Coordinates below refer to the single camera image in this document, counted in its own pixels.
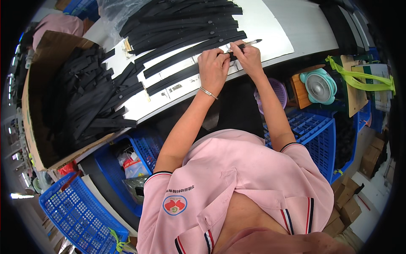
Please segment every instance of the white table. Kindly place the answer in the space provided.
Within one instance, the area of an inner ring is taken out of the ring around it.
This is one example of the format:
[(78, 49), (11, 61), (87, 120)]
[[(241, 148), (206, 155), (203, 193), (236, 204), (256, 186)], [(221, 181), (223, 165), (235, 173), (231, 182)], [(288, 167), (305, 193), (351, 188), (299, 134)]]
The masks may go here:
[[(306, 0), (234, 0), (234, 2), (243, 8), (244, 14), (235, 15), (234, 18), (239, 21), (240, 30), (246, 32), (247, 41), (263, 39), (261, 43), (255, 45), (261, 50), (263, 67), (338, 48), (327, 19), (315, 3)], [(103, 31), (100, 32), (100, 27), (102, 28), (101, 22), (96, 22), (94, 27), (91, 28), (93, 31), (89, 30), (84, 37), (99, 43), (106, 50), (110, 50), (111, 40), (106, 39), (106, 36), (104, 38), (100, 36), (103, 33)], [(120, 74), (130, 61), (134, 61), (135, 58), (139, 57), (126, 54), (122, 47), (124, 47), (123, 42), (117, 44), (115, 46), (116, 55), (107, 61), (107, 68), (113, 67), (115, 75)], [(145, 65), (148, 68), (183, 49), (158, 57)], [(197, 56), (176, 63), (147, 80), (144, 79), (142, 74), (138, 78), (145, 87), (149, 87), (162, 78), (195, 62), (197, 62)], [(227, 80), (244, 74), (245, 71), (236, 61), (230, 67)], [(194, 96), (199, 85), (199, 76), (195, 75), (151, 97), (148, 97), (145, 91), (140, 92), (124, 103), (124, 106), (128, 109), (125, 118), (134, 119), (141, 123), (159, 112)]]
[[(331, 27), (328, 24), (326, 17), (324, 16), (323, 12), (321, 11), (321, 9), (317, 4), (307, 0), (262, 0), (262, 1), (272, 12), (274, 18), (276, 18), (276, 20), (279, 22), (280, 26), (282, 27), (284, 33), (287, 35), (294, 49), (294, 52), (291, 54), (279, 56), (274, 59), (264, 61), (262, 63), (263, 67), (284, 62), (290, 59), (298, 58), (301, 56), (306, 56), (317, 52), (333, 50), (338, 48), (333, 31), (331, 30)], [(114, 47), (113, 40), (108, 37), (107, 33), (103, 29), (103, 23), (101, 19), (99, 19), (86, 32), (86, 34), (83, 37), (99, 44), (105, 49), (106, 52)], [(227, 77), (227, 80), (242, 76), (244, 74), (245, 71), (240, 70), (238, 72), (229, 75)], [(169, 107), (194, 96), (196, 92), (197, 90), (193, 90), (188, 93), (183, 93), (177, 98), (173, 98), (164, 105), (155, 105), (156, 109), (137, 119), (138, 123), (141, 123), (147, 120), (148, 118), (158, 114), (159, 112), (162, 112), (163, 110), (168, 109)], [(111, 138), (111, 140), (113, 140), (120, 134), (124, 133), (128, 129), (129, 128), (124, 129), (119, 133), (116, 133)], [(89, 151), (81, 155), (79, 158), (77, 158), (76, 162), (79, 162), (80, 160), (82, 160), (87, 155), (89, 155), (90, 153), (92, 153), (93, 151), (95, 151), (104, 144), (105, 143), (102, 143), (90, 149)]]

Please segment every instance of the black pants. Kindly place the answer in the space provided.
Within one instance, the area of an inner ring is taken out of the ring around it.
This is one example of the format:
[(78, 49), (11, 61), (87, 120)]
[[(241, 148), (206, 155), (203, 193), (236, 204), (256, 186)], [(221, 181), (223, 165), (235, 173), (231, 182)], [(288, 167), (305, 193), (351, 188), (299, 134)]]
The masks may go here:
[(254, 84), (248, 80), (226, 83), (218, 97), (220, 112), (217, 126), (210, 131), (200, 128), (195, 141), (224, 129), (244, 130), (263, 138), (261, 113), (254, 98), (254, 89)]

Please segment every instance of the green bag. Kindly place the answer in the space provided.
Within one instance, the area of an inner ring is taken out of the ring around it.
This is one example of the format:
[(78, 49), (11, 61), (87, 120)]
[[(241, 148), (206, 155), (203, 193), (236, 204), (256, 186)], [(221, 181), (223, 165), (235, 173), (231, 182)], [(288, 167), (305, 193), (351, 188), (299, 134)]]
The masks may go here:
[[(393, 82), (393, 77), (390, 76), (390, 78), (383, 78), (383, 77), (378, 77), (374, 76), (371, 74), (366, 74), (366, 73), (361, 73), (361, 72), (350, 72), (344, 70), (344, 68), (332, 59), (331, 56), (328, 56), (326, 58), (326, 62), (330, 62), (331, 68), (334, 70), (337, 70), (338, 73), (343, 76), (344, 80), (352, 87), (358, 88), (360, 90), (364, 91), (384, 91), (384, 90), (391, 90), (393, 94), (395, 95), (395, 83)], [(369, 79), (375, 79), (380, 82), (381, 84), (365, 84), (360, 82), (359, 80), (355, 79), (354, 77), (357, 78), (369, 78)]]

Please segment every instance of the silver bracelet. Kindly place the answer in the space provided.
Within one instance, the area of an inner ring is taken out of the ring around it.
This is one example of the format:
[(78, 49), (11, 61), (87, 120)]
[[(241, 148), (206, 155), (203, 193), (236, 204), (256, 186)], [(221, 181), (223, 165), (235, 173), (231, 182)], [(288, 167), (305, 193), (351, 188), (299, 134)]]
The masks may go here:
[(203, 92), (205, 92), (206, 94), (208, 94), (209, 96), (213, 96), (214, 99), (218, 100), (218, 98), (216, 96), (214, 96), (212, 93), (210, 93), (209, 91), (207, 91), (203, 87), (199, 87), (199, 89), (202, 90)]

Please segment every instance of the ceiling light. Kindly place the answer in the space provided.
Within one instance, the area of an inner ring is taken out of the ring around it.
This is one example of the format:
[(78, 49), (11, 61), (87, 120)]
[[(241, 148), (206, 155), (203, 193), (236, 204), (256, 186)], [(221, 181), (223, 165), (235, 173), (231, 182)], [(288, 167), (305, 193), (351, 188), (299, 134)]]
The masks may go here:
[(16, 194), (16, 193), (12, 193), (11, 198), (16, 199), (16, 198), (33, 198), (33, 195), (20, 195), (20, 194)]

